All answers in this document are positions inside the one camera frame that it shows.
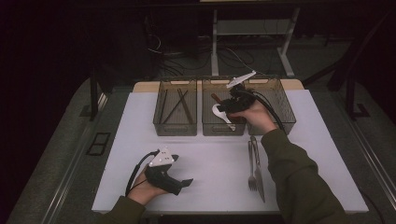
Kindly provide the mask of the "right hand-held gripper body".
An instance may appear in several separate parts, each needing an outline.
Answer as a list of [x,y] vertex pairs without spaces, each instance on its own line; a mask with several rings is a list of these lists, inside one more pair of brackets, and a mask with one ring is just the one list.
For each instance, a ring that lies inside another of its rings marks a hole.
[[226,88],[230,90],[231,98],[226,103],[227,113],[236,113],[248,109],[254,103],[251,91],[248,91],[244,82],[256,74],[252,71],[241,77],[234,77]]

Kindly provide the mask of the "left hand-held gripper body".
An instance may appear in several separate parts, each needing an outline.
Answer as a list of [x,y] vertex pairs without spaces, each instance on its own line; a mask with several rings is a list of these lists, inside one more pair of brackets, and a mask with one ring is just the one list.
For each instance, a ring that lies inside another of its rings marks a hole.
[[154,158],[148,163],[145,176],[152,186],[178,195],[182,189],[181,182],[167,173],[174,163],[171,155],[167,147],[159,149]]

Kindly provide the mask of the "white ceramic spoon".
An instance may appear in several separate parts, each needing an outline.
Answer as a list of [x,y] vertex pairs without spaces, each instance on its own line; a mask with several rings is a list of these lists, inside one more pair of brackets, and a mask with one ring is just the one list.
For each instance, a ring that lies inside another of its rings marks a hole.
[[212,113],[217,116],[218,118],[222,119],[227,126],[234,132],[236,130],[235,125],[229,120],[226,113],[224,111],[220,111],[218,109],[219,104],[214,104],[212,106]]

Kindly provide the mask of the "smoky transparent plastic basket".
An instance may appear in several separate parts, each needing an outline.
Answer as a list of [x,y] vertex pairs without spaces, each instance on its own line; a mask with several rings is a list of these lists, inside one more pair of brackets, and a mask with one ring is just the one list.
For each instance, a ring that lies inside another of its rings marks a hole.
[[270,115],[275,126],[279,128],[277,124],[279,120],[282,124],[283,131],[289,134],[296,123],[296,118],[281,81],[278,78],[259,77],[245,81],[244,85],[248,90],[253,91],[255,96],[258,96],[270,106],[277,115],[277,118]]
[[223,99],[229,99],[231,94],[226,85],[230,82],[225,77],[206,77],[202,81],[202,123],[204,136],[237,136],[243,135],[246,120],[243,118],[230,119],[235,125],[233,132],[227,124],[212,113],[212,106]]
[[[165,90],[168,90],[168,94],[162,121],[179,100],[178,90],[188,91],[188,93],[171,118],[165,124],[160,124],[159,116]],[[195,136],[197,134],[197,81],[195,79],[168,78],[160,81],[153,124],[159,136]]]

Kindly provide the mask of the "black chopstick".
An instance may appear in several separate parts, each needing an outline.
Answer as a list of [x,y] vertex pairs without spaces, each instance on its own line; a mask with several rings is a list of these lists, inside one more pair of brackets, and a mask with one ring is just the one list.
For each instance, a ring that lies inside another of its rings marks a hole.
[[160,116],[159,116],[159,123],[160,124],[162,124],[163,122],[162,122],[162,120],[163,120],[163,111],[164,111],[164,108],[165,108],[165,106],[166,106],[166,99],[167,99],[167,94],[168,94],[168,90],[165,90],[164,91],[164,95],[163,95],[163,102],[162,102],[162,104],[161,104],[161,113],[160,113]]
[[183,92],[182,90],[178,90],[179,93],[179,100],[177,101],[176,105],[172,108],[172,110],[170,111],[170,113],[168,114],[168,116],[165,118],[165,120],[163,121],[163,124],[165,124],[170,118],[171,116],[174,114],[174,112],[176,111],[177,107],[181,104],[181,102],[184,100],[185,95],[188,93],[188,91]]

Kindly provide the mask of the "person's right hand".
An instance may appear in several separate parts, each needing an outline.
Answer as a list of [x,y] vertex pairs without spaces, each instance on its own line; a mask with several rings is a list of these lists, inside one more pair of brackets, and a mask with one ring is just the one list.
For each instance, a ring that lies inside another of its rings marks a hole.
[[259,101],[255,101],[244,111],[232,113],[231,117],[245,118],[253,127],[260,130],[263,134],[276,129],[275,124],[270,118],[268,110]]

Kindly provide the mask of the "metal fork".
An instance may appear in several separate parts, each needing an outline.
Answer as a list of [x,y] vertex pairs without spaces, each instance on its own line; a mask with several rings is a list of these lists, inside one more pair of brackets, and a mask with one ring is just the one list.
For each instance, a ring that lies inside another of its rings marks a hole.
[[248,178],[248,187],[251,191],[256,191],[257,182],[253,171],[253,145],[251,141],[248,142],[248,155],[249,155],[249,171],[250,171],[250,175]]

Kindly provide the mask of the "metal table knife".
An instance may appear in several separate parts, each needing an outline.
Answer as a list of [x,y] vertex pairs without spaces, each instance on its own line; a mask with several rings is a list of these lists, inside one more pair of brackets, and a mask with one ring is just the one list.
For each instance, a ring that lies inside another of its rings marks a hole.
[[261,170],[261,161],[260,161],[260,153],[258,148],[258,142],[255,136],[250,137],[250,142],[252,144],[254,159],[255,159],[255,169],[254,169],[254,177],[256,180],[256,189],[259,192],[262,201],[265,202],[265,193],[262,182],[262,170]]

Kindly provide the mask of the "black metal stand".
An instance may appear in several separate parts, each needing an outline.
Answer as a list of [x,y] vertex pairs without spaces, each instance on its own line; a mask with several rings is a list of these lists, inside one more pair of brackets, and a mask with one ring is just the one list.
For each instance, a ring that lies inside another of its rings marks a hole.
[[356,78],[350,76],[346,80],[346,112],[352,120],[368,118],[370,114],[363,104],[355,103]]

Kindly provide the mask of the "white metal desk frame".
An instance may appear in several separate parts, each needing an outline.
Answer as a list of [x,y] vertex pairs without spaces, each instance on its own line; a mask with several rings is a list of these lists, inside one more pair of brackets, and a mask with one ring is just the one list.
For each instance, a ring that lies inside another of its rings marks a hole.
[[300,8],[296,7],[289,19],[220,19],[217,10],[213,11],[211,72],[219,75],[218,37],[226,35],[282,35],[283,42],[276,49],[287,77],[295,77],[287,56],[290,41],[293,36]]

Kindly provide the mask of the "black floor outlet frame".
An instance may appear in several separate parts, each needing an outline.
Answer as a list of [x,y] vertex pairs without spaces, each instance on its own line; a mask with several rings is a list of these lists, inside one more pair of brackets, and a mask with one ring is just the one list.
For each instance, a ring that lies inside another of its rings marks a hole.
[[89,156],[102,156],[105,153],[111,133],[96,133],[86,154]]

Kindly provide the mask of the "metal floor rail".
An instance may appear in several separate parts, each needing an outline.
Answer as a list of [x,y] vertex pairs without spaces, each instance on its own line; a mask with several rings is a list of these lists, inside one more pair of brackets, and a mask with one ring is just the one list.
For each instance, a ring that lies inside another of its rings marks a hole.
[[354,138],[358,141],[361,153],[367,160],[379,185],[381,186],[381,189],[384,191],[393,209],[396,210],[396,183],[390,178],[385,167],[375,154],[372,146],[369,144],[369,141],[364,136],[358,123],[348,115],[347,111],[345,110],[345,103],[343,102],[339,94],[332,93],[331,97],[333,98],[337,108],[339,109],[343,120],[347,123],[349,129],[353,132]]
[[78,139],[76,151],[69,165],[67,166],[60,185],[55,190],[55,194],[49,204],[49,208],[47,209],[40,224],[55,224],[56,219],[62,210],[67,194],[77,176],[77,171],[81,164],[81,159],[93,138],[93,134],[96,130],[99,119],[102,116],[104,108],[106,107],[107,99],[108,97],[104,93],[101,93],[99,99],[92,103],[98,109],[97,115],[93,119],[93,121],[88,122],[83,133]]

